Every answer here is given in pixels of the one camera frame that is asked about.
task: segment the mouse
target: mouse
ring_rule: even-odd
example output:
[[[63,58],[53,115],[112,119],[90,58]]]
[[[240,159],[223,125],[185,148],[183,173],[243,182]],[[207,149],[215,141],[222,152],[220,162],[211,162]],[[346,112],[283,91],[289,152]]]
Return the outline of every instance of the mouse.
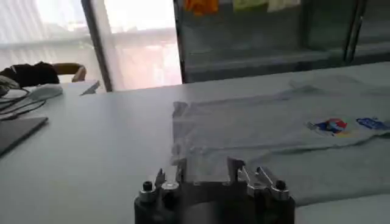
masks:
[[[38,86],[30,93],[30,98],[33,100],[47,100],[63,93],[63,89],[58,84],[44,84]]]

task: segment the gray t-shirt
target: gray t-shirt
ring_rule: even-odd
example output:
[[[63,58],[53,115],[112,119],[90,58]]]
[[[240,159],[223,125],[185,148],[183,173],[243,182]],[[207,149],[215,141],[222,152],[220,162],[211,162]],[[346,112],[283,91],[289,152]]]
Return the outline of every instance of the gray t-shirt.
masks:
[[[282,167],[297,163],[294,167],[301,166],[298,170],[310,170],[304,161],[311,158],[307,155],[365,144],[390,131],[389,88],[368,86],[340,76],[323,79],[292,83],[291,90],[273,96],[177,102],[173,116],[174,160],[188,159],[190,180],[227,180],[225,159],[231,156],[251,166],[269,165],[271,171],[274,169],[281,178],[293,182],[292,189],[302,188],[298,181],[302,178],[290,180],[293,178],[288,173],[280,171]],[[297,159],[285,159],[285,163],[276,165],[281,158],[290,157]],[[315,194],[306,191],[297,195],[302,202]]]

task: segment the white table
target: white table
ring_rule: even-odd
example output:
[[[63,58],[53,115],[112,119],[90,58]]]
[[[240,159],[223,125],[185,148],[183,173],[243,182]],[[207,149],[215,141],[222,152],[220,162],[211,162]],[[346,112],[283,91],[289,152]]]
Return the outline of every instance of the white table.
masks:
[[[89,80],[85,82],[76,82],[76,83],[61,83],[60,86],[63,89],[63,94],[55,97],[53,99],[47,100],[46,104],[43,105],[43,107],[32,111],[23,117],[37,117],[37,116],[45,116],[46,111],[49,110],[48,108],[58,108],[66,105],[67,102],[74,100],[75,98],[79,98],[80,96],[87,95],[87,94],[94,94],[96,90],[99,88],[100,83],[97,80]],[[28,87],[29,91],[34,91],[36,87]],[[12,98],[12,97],[19,97],[22,96],[24,92],[11,90],[6,97]],[[18,103],[17,105],[14,105],[12,108],[15,108],[20,105],[24,105],[26,103],[31,102],[30,99],[26,99]],[[31,105],[28,108],[33,108],[37,105]]]
[[[389,68],[380,63],[94,94],[47,107],[47,126],[0,160],[0,223],[133,223],[142,182],[169,164],[174,101],[274,94],[291,79],[315,75],[389,85]]]

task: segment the curtain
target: curtain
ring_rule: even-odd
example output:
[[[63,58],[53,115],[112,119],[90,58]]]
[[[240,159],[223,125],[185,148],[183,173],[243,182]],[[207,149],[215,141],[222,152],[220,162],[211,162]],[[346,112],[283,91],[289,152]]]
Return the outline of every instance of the curtain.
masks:
[[[114,90],[181,83],[173,0],[90,1]],[[76,62],[102,82],[81,0],[1,0],[0,20],[0,70]]]
[[[75,62],[101,80],[79,0],[1,0],[0,70],[19,63]]]
[[[92,5],[114,90],[181,83],[173,0]]]

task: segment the wooden chair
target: wooden chair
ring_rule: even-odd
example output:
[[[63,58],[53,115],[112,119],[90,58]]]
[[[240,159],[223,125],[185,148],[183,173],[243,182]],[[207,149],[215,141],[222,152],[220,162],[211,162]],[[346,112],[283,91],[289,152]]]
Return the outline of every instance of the wooden chair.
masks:
[[[77,63],[56,63],[52,64],[57,75],[70,75],[74,74],[72,82],[82,82],[85,81],[85,75],[87,74],[87,69],[84,65]]]

